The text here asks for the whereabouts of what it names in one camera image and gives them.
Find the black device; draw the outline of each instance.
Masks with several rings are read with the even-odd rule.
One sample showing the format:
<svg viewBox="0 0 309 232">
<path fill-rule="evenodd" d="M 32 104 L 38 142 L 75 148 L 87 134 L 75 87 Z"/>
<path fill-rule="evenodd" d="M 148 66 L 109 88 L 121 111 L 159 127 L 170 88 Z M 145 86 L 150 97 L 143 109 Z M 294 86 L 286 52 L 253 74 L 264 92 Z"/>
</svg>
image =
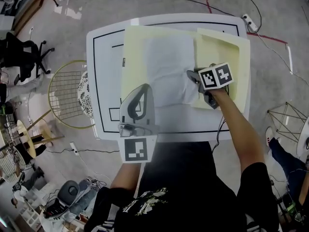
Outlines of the black device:
<svg viewBox="0 0 309 232">
<path fill-rule="evenodd" d="M 24 179 L 25 179 L 25 173 L 22 172 L 21 175 L 20 175 L 20 178 L 19 180 L 17 181 L 17 183 L 12 187 L 12 191 L 13 192 L 16 192 L 18 190 L 21 190 L 21 184 L 24 182 Z"/>
<path fill-rule="evenodd" d="M 60 203 L 58 198 L 49 201 L 46 205 L 46 209 L 43 212 L 44 218 L 51 218 L 62 214 L 67 210 L 68 206 Z"/>
<path fill-rule="evenodd" d="M 198 92 L 204 95 L 204 101 L 213 109 L 216 109 L 219 104 L 208 90 L 204 90 L 198 71 L 187 71 L 187 76 L 192 82 L 198 85 Z"/>
</svg>

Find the black line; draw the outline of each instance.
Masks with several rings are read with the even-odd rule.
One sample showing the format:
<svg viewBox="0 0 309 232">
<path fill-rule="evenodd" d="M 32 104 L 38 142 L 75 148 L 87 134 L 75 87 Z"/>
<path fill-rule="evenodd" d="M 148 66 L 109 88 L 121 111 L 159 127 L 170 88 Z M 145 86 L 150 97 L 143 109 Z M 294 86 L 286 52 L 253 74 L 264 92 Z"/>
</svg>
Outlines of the black line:
<svg viewBox="0 0 309 232">
<path fill-rule="evenodd" d="M 177 21 L 177 22 L 162 22 L 162 23 L 154 23 L 149 24 L 147 26 L 158 26 L 158 25 L 166 25 L 166 24 L 182 24 L 182 23 L 205 23 L 205 24 L 220 24 L 220 25 L 228 25 L 234 26 L 237 30 L 237 35 L 239 36 L 238 26 L 235 24 L 223 23 L 223 22 L 206 22 L 206 21 Z"/>
<path fill-rule="evenodd" d="M 146 25 L 146 26 L 157 26 L 157 25 L 167 25 L 167 24 L 184 24 L 184 23 L 205 23 L 205 24 L 219 24 L 219 25 L 234 26 L 234 27 L 236 27 L 237 35 L 239 36 L 239 30 L 238 30 L 238 26 L 237 25 L 229 24 L 229 23 L 222 23 L 222 22 L 204 22 L 204 21 L 163 22 L 163 23 L 149 24 L 149 25 Z M 97 75 L 96 75 L 95 39 L 98 39 L 100 37 L 104 37 L 104 36 L 107 36 L 107 35 L 110 35 L 110 34 L 122 32 L 122 31 L 125 31 L 125 29 L 114 31 L 114 32 L 110 32 L 110 33 L 103 34 L 103 35 L 100 35 L 100 36 L 97 36 L 97 37 L 93 38 L 93 60 L 94 60 L 94 71 L 95 71 L 95 81 L 96 81 L 96 88 L 97 88 L 97 97 L 98 97 L 98 86 L 97 86 Z M 107 132 L 107 133 L 119 133 L 118 131 L 107 131 L 107 130 L 104 130 L 102 113 L 101 113 L 101 109 L 100 109 L 99 97 L 98 97 L 98 108 L 99 108 L 99 112 L 100 112 L 100 117 L 101 117 L 103 131 Z M 207 133 L 207 132 L 217 132 L 217 130 L 214 130 L 214 131 L 213 130 L 205 130 L 205 131 L 161 132 L 160 134 L 186 134 L 186 133 Z"/>
<path fill-rule="evenodd" d="M 97 86 L 97 74 L 96 74 L 96 57 L 95 57 L 95 39 L 93 39 L 93 67 L 95 69 L 95 81 L 96 81 L 96 90 L 97 90 L 97 98 L 98 98 L 98 86 Z M 101 114 L 101 108 L 100 108 L 100 100 L 98 98 L 98 110 L 100 111 L 100 117 L 101 117 L 101 122 L 102 122 L 102 127 L 103 131 L 104 130 L 104 124 L 103 124 L 103 119 L 102 119 L 102 114 Z"/>
<path fill-rule="evenodd" d="M 181 131 L 181 132 L 159 132 L 159 134 L 186 134 L 186 133 L 209 133 L 209 132 L 218 132 L 218 130 L 203 130 L 203 131 Z"/>
<path fill-rule="evenodd" d="M 119 47 L 119 46 L 122 46 L 122 45 L 124 45 L 124 44 L 114 45 L 114 46 L 112 46 L 112 48 L 114 48 L 114 47 Z"/>
<path fill-rule="evenodd" d="M 111 115 L 111 109 L 120 109 L 120 108 L 116 108 L 116 107 L 113 107 L 113 108 L 109 108 L 108 110 L 110 111 L 110 118 L 111 118 L 111 121 L 114 121 L 114 122 L 120 122 L 120 120 L 113 120 L 112 119 L 112 115 Z"/>
<path fill-rule="evenodd" d="M 111 33 L 107 33 L 107 34 L 103 34 L 103 35 L 97 36 L 97 37 L 93 38 L 93 41 L 94 41 L 95 39 L 97 39 L 97 38 L 104 37 L 104 36 L 106 36 L 106 35 L 110 35 L 110 34 L 113 34 L 113 33 L 119 33 L 119 32 L 122 32 L 122 31 L 124 31 L 124 30 L 125 30 L 125 29 L 122 29 L 122 30 L 118 30 L 118 31 L 115 31 L 115 32 L 111 32 Z"/>
</svg>

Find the black office chair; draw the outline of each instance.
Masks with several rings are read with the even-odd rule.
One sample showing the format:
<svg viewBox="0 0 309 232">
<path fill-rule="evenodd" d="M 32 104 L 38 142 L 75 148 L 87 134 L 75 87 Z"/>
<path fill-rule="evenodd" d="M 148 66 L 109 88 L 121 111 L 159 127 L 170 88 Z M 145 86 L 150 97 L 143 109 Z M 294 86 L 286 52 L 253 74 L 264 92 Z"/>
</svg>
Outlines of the black office chair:
<svg viewBox="0 0 309 232">
<path fill-rule="evenodd" d="M 18 81 L 24 82 L 27 78 L 31 77 L 34 64 L 37 66 L 36 77 L 39 77 L 38 71 L 40 68 L 45 74 L 50 73 L 50 71 L 46 71 L 44 68 L 42 59 L 55 49 L 50 48 L 41 55 L 42 45 L 44 44 L 46 44 L 46 41 L 43 41 L 38 49 L 38 46 L 33 41 L 22 42 L 9 32 L 6 34 L 6 39 L 0 41 L 0 67 L 19 66 L 20 69 L 20 74 L 15 78 L 14 85 Z M 24 48 L 28 47 L 31 48 L 31 53 L 24 51 Z"/>
</svg>

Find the sneaker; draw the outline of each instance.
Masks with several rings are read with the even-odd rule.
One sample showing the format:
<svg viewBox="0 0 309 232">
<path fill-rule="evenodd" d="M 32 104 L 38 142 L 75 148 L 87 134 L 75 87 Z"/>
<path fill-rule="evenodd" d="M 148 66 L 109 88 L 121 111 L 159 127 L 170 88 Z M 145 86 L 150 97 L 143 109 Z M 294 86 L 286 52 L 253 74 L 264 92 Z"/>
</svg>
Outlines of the sneaker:
<svg viewBox="0 0 309 232">
<path fill-rule="evenodd" d="M 93 183 L 93 178 L 89 176 L 84 181 L 87 182 L 88 185 L 90 185 L 91 183 Z"/>
<path fill-rule="evenodd" d="M 44 178 L 44 172 L 40 167 L 37 168 L 37 171 L 39 172 L 39 175 Z"/>
<path fill-rule="evenodd" d="M 100 187 L 98 186 L 98 182 L 94 182 L 91 184 L 91 188 L 95 191 L 99 191 Z"/>
<path fill-rule="evenodd" d="M 50 148 L 50 147 L 53 147 L 54 144 L 52 142 L 48 142 L 48 143 L 45 144 L 45 146 Z"/>
<path fill-rule="evenodd" d="M 269 147 L 269 142 L 270 142 L 270 140 L 272 140 L 272 139 L 274 138 L 274 133 L 273 133 L 273 131 L 272 131 L 271 126 L 269 126 L 269 127 L 266 129 L 265 137 L 266 137 L 266 145 Z"/>
</svg>

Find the printed graphic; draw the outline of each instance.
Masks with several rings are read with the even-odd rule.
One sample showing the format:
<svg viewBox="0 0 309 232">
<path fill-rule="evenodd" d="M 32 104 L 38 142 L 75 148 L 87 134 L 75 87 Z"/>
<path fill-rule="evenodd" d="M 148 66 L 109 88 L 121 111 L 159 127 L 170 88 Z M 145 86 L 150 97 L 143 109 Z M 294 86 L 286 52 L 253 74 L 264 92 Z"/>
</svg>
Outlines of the printed graphic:
<svg viewBox="0 0 309 232">
<path fill-rule="evenodd" d="M 125 139 L 125 157 L 127 161 L 147 160 L 146 138 Z"/>
<path fill-rule="evenodd" d="M 227 64 L 216 68 L 216 72 L 221 86 L 224 86 L 232 81 L 232 75 Z"/>
<path fill-rule="evenodd" d="M 202 72 L 201 76 L 202 76 L 202 79 L 203 79 L 202 81 L 204 83 L 205 89 L 208 89 L 210 87 L 217 87 L 216 80 L 214 78 L 214 74 L 213 74 L 212 70 Z"/>
</svg>

